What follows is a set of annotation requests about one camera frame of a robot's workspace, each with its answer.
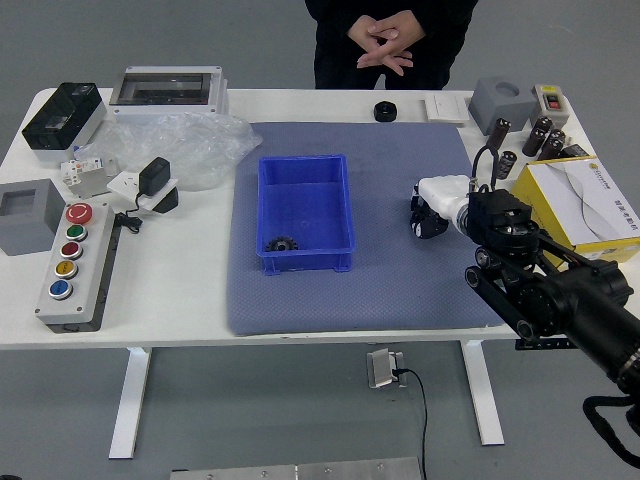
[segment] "clasped hands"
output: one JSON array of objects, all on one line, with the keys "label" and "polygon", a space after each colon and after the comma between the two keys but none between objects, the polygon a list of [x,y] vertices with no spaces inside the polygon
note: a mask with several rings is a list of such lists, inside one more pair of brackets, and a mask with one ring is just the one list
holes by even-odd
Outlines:
[{"label": "clasped hands", "polygon": [[362,15],[347,35],[365,51],[358,59],[357,68],[384,65],[403,76],[403,67],[413,67],[412,55],[407,48],[425,33],[413,12],[403,10],[382,20]]}]

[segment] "black cable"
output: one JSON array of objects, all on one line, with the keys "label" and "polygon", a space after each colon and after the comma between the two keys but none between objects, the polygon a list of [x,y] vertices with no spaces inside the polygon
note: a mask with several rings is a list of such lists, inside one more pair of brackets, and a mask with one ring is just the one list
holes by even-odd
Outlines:
[{"label": "black cable", "polygon": [[136,208],[132,210],[126,210],[124,213],[120,212],[116,214],[115,224],[117,226],[127,227],[131,233],[140,233],[140,227],[142,226],[142,220],[138,217],[130,217],[129,214],[140,210],[138,199],[142,196],[142,193],[136,195],[135,204]]},{"label": "black cable", "polygon": [[609,422],[596,411],[596,407],[629,407],[634,404],[631,397],[589,397],[582,404],[582,411],[598,435],[607,442],[607,445],[618,457],[632,467],[640,468],[640,457],[625,448]]},{"label": "black cable", "polygon": [[420,391],[422,392],[422,403],[424,404],[424,426],[422,428],[422,455],[420,457],[420,466],[422,467],[422,478],[427,480],[427,470],[425,469],[424,457],[426,450],[426,438],[427,438],[427,422],[429,419],[429,412],[427,410],[427,397],[424,394],[424,385],[422,384],[422,380],[416,372],[411,370],[410,368],[398,368],[392,371],[393,375],[398,377],[403,373],[412,373],[415,375],[418,383],[420,384]]},{"label": "black cable", "polygon": [[500,157],[498,155],[498,150],[496,150],[492,146],[485,145],[480,150],[478,150],[478,153],[476,153],[476,156],[473,159],[473,166],[471,167],[471,177],[472,178],[478,177],[478,163],[480,162],[480,157],[486,151],[489,151],[493,156],[493,165],[491,167],[491,190],[495,190],[496,178],[498,176],[498,163],[500,162]]}]

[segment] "table leg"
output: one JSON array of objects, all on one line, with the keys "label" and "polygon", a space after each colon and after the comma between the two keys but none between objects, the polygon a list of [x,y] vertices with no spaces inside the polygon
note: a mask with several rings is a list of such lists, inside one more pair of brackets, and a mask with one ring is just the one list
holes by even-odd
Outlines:
[{"label": "table leg", "polygon": [[150,348],[129,348],[129,364],[113,430],[110,459],[133,458],[150,358]]},{"label": "table leg", "polygon": [[498,409],[482,352],[482,340],[460,341],[460,346],[469,378],[480,440],[483,445],[504,445]]}]

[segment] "person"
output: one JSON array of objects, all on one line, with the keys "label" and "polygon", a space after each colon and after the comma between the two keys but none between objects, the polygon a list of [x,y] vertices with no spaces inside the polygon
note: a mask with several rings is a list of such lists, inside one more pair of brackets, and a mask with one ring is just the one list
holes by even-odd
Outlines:
[{"label": "person", "polygon": [[441,90],[477,0],[305,0],[318,89]]}]

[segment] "yellow box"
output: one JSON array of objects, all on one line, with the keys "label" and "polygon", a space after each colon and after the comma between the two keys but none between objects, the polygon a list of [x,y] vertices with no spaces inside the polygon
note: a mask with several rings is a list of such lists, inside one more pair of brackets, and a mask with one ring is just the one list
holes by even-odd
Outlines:
[{"label": "yellow box", "polygon": [[551,238],[587,258],[622,263],[640,250],[640,219],[598,157],[530,163],[511,192]]}]

